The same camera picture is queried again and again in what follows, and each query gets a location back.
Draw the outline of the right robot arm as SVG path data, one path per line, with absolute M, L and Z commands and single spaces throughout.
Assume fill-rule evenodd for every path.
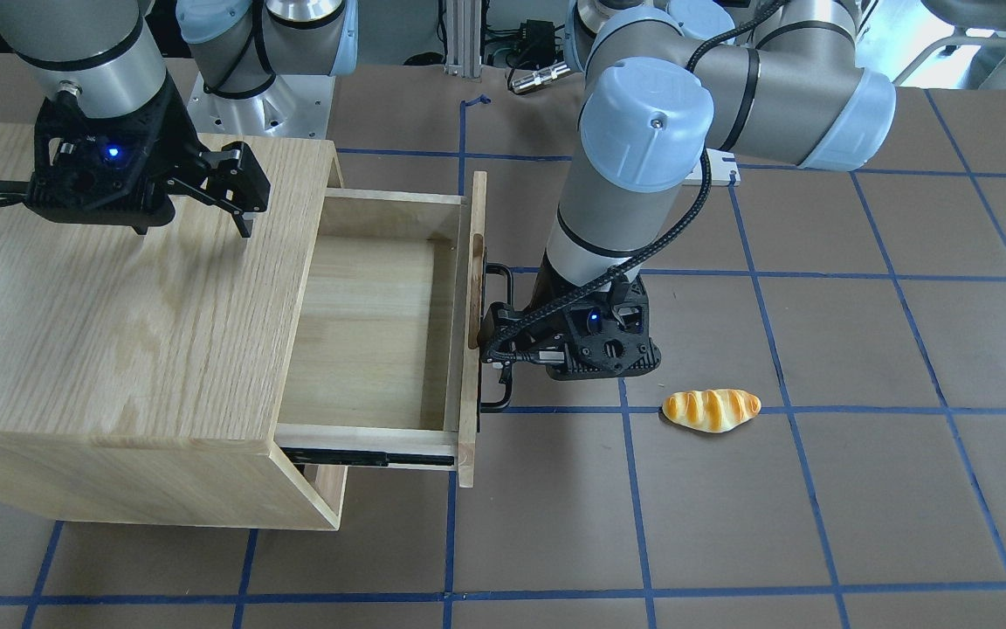
M 179 1 L 175 14 L 218 132 L 308 135 L 310 107 L 287 77 L 358 64 L 355 1 Z M 32 174 L 0 182 L 0 208 L 142 235 L 171 223 L 172 196 L 185 196 L 252 235 L 268 176 L 244 141 L 199 140 L 142 1 L 0 1 L 0 35 L 45 96 Z

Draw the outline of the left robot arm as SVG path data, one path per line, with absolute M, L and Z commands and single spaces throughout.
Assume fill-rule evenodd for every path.
M 857 16 L 844 1 L 766 1 L 734 25 L 711 1 L 572 3 L 575 154 L 534 295 L 491 305 L 480 358 L 556 381 L 655 370 L 638 270 L 703 210 L 709 149 L 851 171 L 882 146 L 897 89 L 856 64 Z

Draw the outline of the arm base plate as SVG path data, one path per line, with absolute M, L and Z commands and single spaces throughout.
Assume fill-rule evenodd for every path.
M 284 75 L 262 94 L 229 100 L 203 91 L 196 77 L 187 107 L 200 133 L 323 139 L 327 135 L 336 78 Z
M 710 163 L 710 183 L 712 186 L 739 186 L 741 175 L 735 154 L 707 149 L 706 155 Z

